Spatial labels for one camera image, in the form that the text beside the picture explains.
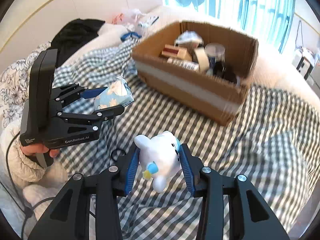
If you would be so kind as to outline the left hand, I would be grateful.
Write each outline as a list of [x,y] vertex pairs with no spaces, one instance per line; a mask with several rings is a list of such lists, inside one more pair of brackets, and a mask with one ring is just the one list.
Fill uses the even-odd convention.
[[28,146],[21,146],[20,148],[21,148],[21,151],[27,156],[32,156],[37,153],[47,153],[48,152],[51,158],[55,158],[60,153],[59,149],[51,150],[51,149],[47,148],[46,146],[44,146],[43,144],[32,144],[32,145],[28,145]]

